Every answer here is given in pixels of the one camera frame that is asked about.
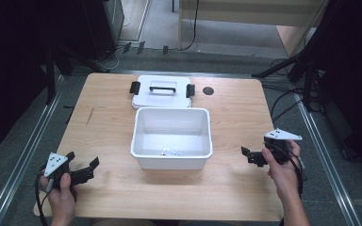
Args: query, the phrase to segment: black speaker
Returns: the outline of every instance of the black speaker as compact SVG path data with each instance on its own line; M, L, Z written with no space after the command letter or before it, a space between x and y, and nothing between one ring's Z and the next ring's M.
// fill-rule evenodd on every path
M121 0L66 0L57 12L57 37L66 47L98 60L116 50L124 21Z

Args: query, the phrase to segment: white tracking plate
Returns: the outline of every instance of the white tracking plate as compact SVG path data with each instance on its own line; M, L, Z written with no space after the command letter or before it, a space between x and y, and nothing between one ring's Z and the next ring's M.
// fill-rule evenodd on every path
M264 137L267 138L273 138L273 139L292 139L292 140L302 140L301 136L297 136L294 134L291 134L289 132L286 132L284 130L276 129L273 131L270 131L269 133L266 133Z
M51 175L57 168L59 168L63 163L67 161L66 156L62 156L57 153L49 154L48 162L46 163L45 173L43 174L45 177Z

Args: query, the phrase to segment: white plastic box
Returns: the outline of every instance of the white plastic box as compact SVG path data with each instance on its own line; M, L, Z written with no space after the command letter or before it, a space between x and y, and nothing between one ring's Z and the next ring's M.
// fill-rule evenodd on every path
M138 109L131 153L143 169L202 169L213 154L208 111L173 107Z

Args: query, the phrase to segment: grey carpet floor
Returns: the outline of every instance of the grey carpet floor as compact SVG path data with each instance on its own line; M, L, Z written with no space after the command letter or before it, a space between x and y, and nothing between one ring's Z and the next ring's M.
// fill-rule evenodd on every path
M135 49L122 54L118 52L120 63L111 73L134 72L179 72L180 74L226 76L248 78L248 74L259 73L270 67L272 59L249 56L226 56L197 53L170 52L163 56L159 51L145 50L137 55ZM108 67L117 64L116 57L110 56L102 62ZM58 106L49 121L37 150L25 176L13 197L6 212L2 225L39 225L39 219L32 209L35 203L34 180L36 170L44 163L50 152L55 152L66 129L66 121L71 115L71 109L65 105L74 106L88 74L92 70L74 62L73 76L65 77L64 90L59 98ZM271 76L262 81L263 84L289 89L290 83L283 75ZM269 109L275 100L284 92L274 89L264 89ZM20 154L30 137L39 116L45 108L46 90L33 102L24 115L10 131L8 137L0 145L0 190L13 170ZM274 115L280 114L296 101L293 95L287 95L277 105ZM351 195L355 208L362 220L362 163L346 161L340 151L337 139L330 129L326 118L321 113L313 113L327 148L330 151L337 170ZM311 136L306 128L298 107L292 108L287 114L274 123L291 133L304 137L300 142L303 147L303 159L307 168L307 181L304 183L304 207L312 225L347 225L339 208L336 196L324 172ZM77 218L74 225L88 225L85 218ZM246 225L278 225L277 222L246 222Z

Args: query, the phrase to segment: black handle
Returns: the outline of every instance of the black handle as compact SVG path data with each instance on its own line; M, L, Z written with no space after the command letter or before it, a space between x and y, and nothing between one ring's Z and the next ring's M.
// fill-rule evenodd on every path
M175 92L175 88L163 88L163 87L150 87L149 90L153 91L154 89L165 89L165 90L172 90Z

